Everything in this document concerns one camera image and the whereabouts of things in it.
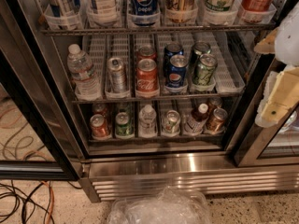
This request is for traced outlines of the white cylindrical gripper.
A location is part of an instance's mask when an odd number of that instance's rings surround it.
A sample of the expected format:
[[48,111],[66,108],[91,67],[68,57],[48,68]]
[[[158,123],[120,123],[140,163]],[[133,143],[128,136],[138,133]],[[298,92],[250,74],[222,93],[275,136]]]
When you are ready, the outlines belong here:
[[[254,51],[259,54],[274,54],[278,29],[275,28],[258,42]],[[299,67],[287,65],[283,71],[271,71],[263,90],[255,124],[269,128],[278,124],[299,103]]]

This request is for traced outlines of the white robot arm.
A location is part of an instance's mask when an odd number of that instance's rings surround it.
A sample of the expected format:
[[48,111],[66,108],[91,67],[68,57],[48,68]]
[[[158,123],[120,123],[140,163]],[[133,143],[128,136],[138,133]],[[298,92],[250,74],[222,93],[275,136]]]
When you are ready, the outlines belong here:
[[286,65],[283,71],[270,73],[258,107],[255,123],[268,128],[278,124],[299,102],[299,2],[254,51],[274,54]]

